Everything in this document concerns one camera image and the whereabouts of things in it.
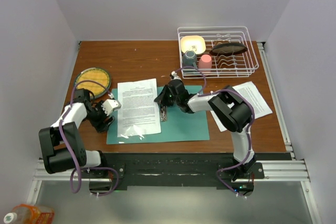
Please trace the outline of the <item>metal folder clip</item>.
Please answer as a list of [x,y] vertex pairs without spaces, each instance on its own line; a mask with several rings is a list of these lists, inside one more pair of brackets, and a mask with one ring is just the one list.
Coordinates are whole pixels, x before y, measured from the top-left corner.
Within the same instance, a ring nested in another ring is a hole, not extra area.
[[167,121],[167,109],[166,106],[160,104],[160,121],[166,122]]

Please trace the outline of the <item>printed white paper sheet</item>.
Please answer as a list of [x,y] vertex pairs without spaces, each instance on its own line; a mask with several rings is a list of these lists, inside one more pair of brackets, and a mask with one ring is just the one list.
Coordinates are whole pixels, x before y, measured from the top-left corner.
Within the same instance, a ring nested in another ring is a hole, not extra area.
[[118,137],[129,138],[161,133],[156,79],[121,82],[117,87],[121,109],[118,110]]

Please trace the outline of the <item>green file folder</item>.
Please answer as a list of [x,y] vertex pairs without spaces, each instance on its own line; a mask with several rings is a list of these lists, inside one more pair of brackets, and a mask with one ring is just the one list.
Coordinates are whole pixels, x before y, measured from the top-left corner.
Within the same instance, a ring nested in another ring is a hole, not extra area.
[[209,140],[207,116],[204,111],[186,114],[177,106],[168,107],[167,121],[160,121],[161,133],[146,135],[144,138],[139,136],[118,137],[118,111],[114,112],[113,116],[115,116],[116,121],[109,127],[107,133],[108,145]]

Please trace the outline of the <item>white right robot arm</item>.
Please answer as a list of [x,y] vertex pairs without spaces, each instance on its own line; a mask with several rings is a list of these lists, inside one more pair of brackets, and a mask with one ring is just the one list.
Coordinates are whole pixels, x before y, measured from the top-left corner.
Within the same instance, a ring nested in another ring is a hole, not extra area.
[[252,148],[250,128],[255,120],[252,105],[232,86],[207,94],[189,93],[181,80],[174,79],[164,86],[154,99],[158,105],[177,105],[184,113],[212,111],[222,125],[230,131],[236,162],[231,168],[239,178],[253,171],[255,153]]

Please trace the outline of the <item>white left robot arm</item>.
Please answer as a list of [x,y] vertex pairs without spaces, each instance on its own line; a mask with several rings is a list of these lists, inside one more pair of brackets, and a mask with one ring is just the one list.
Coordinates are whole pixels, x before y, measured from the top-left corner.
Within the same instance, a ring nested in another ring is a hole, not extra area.
[[61,117],[50,127],[39,131],[39,141],[45,170],[49,174],[70,169],[90,168],[97,178],[108,174],[109,165],[102,151],[85,149],[79,133],[82,121],[88,120],[98,133],[106,132],[114,121],[112,113],[121,108],[113,94],[109,99],[91,103],[92,92],[87,89],[74,91],[72,103],[65,106]]

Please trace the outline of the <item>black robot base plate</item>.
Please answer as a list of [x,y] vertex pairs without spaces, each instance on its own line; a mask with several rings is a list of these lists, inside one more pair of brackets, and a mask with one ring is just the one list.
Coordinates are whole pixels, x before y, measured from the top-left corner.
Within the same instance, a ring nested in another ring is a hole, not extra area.
[[232,188],[244,196],[254,190],[254,181],[263,179],[261,163],[252,159],[234,167],[232,154],[225,153],[106,153],[104,168],[82,172],[93,193],[131,186]]

